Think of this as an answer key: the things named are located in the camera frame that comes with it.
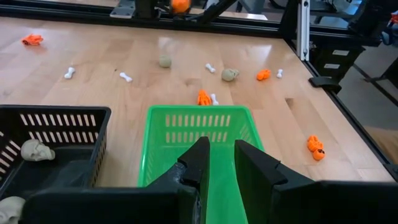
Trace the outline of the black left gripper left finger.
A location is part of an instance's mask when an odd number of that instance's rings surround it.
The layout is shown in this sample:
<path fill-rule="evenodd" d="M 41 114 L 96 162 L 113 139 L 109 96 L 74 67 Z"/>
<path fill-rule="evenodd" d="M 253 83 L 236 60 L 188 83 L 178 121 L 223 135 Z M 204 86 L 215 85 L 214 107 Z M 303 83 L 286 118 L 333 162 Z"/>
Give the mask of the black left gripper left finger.
<path fill-rule="evenodd" d="M 209 172 L 210 142 L 200 137 L 146 187 L 40 191 L 21 224 L 205 224 Z"/>

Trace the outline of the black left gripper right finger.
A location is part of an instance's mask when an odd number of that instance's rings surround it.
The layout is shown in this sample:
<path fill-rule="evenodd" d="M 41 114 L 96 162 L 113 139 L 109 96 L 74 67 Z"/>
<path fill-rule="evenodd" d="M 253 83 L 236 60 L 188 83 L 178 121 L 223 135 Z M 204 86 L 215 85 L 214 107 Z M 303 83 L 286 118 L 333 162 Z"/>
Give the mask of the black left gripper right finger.
<path fill-rule="evenodd" d="M 243 140 L 234 143 L 249 224 L 398 224 L 398 184 L 314 181 Z"/>

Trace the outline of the orange toy skeleton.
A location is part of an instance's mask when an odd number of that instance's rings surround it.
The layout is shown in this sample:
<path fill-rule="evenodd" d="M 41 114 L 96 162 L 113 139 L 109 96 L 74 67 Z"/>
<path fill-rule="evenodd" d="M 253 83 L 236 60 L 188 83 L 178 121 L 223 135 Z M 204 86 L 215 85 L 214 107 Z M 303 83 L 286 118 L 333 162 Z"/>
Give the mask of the orange toy skeleton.
<path fill-rule="evenodd" d="M 44 40 L 41 35 L 30 34 L 24 37 L 21 42 L 24 45 L 40 45 L 40 43 Z"/>
<path fill-rule="evenodd" d="M 266 80 L 271 77 L 271 71 L 268 69 L 258 71 L 256 79 L 258 81 Z"/>
<path fill-rule="evenodd" d="M 211 105 L 212 104 L 212 100 L 211 100 L 210 96 L 206 93 L 205 90 L 200 90 L 198 92 L 197 104 L 198 105 Z"/>
<path fill-rule="evenodd" d="M 311 135 L 308 137 L 307 148 L 312 153 L 312 156 L 316 161 L 320 161 L 325 157 L 323 143 L 318 139 L 316 135 Z"/>

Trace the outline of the black plastic basket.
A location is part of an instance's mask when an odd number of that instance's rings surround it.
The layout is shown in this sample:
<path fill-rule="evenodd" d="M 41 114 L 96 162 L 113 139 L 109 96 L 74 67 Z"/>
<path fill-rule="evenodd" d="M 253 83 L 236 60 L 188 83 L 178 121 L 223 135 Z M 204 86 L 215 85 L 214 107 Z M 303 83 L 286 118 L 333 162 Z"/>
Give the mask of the black plastic basket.
<path fill-rule="evenodd" d="M 48 188 L 93 187 L 110 116 L 102 106 L 0 105 L 0 200 Z M 55 159 L 24 160 L 22 145 L 33 139 L 55 151 Z"/>

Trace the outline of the green plastic basket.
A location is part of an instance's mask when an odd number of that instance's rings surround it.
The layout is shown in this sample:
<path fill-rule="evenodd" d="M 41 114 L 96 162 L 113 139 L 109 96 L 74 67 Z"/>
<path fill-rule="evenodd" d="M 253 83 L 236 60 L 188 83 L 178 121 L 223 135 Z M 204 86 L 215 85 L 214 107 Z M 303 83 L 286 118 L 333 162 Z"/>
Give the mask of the green plastic basket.
<path fill-rule="evenodd" d="M 245 106 L 154 105 L 148 109 L 137 186 L 167 171 L 198 138 L 210 141 L 206 224 L 248 224 L 234 168 L 234 142 L 263 150 Z"/>

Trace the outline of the black box white labels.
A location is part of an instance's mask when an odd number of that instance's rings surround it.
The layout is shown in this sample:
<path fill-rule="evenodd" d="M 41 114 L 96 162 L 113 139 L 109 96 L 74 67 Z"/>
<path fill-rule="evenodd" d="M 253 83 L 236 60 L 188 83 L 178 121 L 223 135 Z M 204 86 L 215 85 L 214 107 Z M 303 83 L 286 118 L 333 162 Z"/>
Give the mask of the black box white labels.
<path fill-rule="evenodd" d="M 365 51 L 363 41 L 349 35 L 311 34 L 310 63 L 320 76 L 341 80 Z"/>

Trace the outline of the orange round object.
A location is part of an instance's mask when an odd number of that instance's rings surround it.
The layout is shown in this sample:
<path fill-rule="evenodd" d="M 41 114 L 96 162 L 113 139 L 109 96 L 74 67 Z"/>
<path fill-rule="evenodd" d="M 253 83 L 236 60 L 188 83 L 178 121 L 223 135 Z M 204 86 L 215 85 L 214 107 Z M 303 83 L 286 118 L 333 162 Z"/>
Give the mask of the orange round object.
<path fill-rule="evenodd" d="M 191 0 L 170 0 L 172 12 L 175 14 L 183 14 L 190 10 Z"/>

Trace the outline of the silver aluminium post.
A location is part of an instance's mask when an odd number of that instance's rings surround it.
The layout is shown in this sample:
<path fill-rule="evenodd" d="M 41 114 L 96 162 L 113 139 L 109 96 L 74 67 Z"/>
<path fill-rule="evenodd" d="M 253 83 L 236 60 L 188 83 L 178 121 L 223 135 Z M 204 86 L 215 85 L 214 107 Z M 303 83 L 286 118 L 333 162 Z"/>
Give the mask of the silver aluminium post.
<path fill-rule="evenodd" d="M 309 61 L 310 55 L 310 0 L 299 0 L 297 10 L 297 56 Z"/>

